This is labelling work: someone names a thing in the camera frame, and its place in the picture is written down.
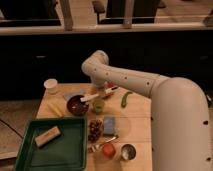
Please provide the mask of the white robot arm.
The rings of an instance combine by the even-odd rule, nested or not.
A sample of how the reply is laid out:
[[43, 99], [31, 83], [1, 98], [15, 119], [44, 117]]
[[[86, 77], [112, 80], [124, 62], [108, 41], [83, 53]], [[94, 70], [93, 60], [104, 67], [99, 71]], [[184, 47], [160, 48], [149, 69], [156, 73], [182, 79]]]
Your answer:
[[112, 67], [102, 50], [82, 71], [97, 88], [109, 81], [151, 100], [153, 171], [213, 171], [208, 102], [195, 82]]

